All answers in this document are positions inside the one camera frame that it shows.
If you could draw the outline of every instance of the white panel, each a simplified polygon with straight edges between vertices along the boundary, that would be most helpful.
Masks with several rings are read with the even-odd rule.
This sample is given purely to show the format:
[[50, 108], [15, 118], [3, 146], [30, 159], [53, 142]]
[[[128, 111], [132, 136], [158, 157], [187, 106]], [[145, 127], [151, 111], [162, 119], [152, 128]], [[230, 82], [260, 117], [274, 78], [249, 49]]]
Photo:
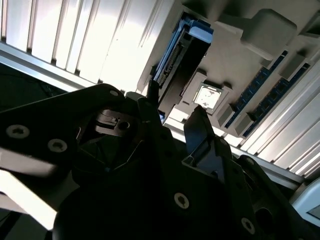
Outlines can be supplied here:
[[134, 81], [136, 62], [139, 58], [139, 45], [156, 0], [131, 0], [119, 27], [114, 35], [106, 58], [101, 79], [118, 89], [135, 91]]
[[74, 73], [77, 68], [78, 60], [80, 57], [80, 52], [85, 39], [85, 34], [87, 31], [87, 25], [89, 22], [90, 12], [93, 6], [93, 0], [83, 0], [78, 22], [76, 25], [76, 30], [74, 33], [74, 38], [70, 50], [69, 59], [66, 65], [66, 70], [70, 73]]
[[243, 138], [228, 134], [225, 136], [224, 140], [226, 140], [230, 145], [237, 147], [243, 141]]
[[221, 137], [223, 134], [225, 134], [224, 131], [220, 130], [219, 128], [216, 128], [216, 127], [212, 127], [213, 131], [214, 131], [214, 134]]
[[183, 143], [186, 143], [185, 135], [182, 135], [182, 134], [180, 134], [180, 133], [178, 133], [176, 131], [173, 131], [173, 130], [171, 130], [171, 134], [172, 134], [172, 137], [174, 139], [177, 139], [177, 140], [179, 140], [179, 141], [181, 141]]
[[9, 0], [6, 15], [6, 43], [27, 51], [31, 0]]
[[178, 122], [182, 122], [183, 119], [188, 119], [189, 115], [184, 113], [183, 111], [180, 111], [178, 109], [176, 109], [175, 107], [172, 109], [172, 111], [170, 112], [169, 118], [175, 119]]
[[56, 66], [65, 69], [78, 18], [81, 0], [66, 0], [56, 48]]
[[313, 149], [319, 142], [320, 121], [317, 122], [308, 132], [300, 137], [290, 149], [285, 152], [274, 164], [281, 168], [288, 168], [296, 160], [302, 159], [308, 153], [310, 147]]
[[52, 230], [57, 212], [11, 173], [0, 170], [0, 191], [18, 204], [47, 230]]
[[165, 120], [165, 123], [177, 128], [177, 129], [180, 129], [182, 131], [184, 130], [184, 124], [179, 122], [179, 121], [177, 121], [177, 120], [174, 120], [173, 118], [168, 117]]
[[320, 88], [320, 61], [299, 81], [296, 87], [271, 112], [270, 116], [245, 141], [241, 149], [255, 154], [277, 132], [283, 129], [306, 104], [306, 101]]
[[51, 62], [62, 0], [37, 0], [33, 22], [32, 55]]
[[123, 3], [123, 0], [100, 1], [91, 20], [80, 57], [79, 70], [81, 77], [93, 83], [99, 80]]
[[173, 0], [131, 0], [117, 29], [100, 78], [126, 91], [135, 91]]
[[320, 94], [318, 94], [284, 130], [258, 155], [267, 161], [277, 160], [320, 118]]

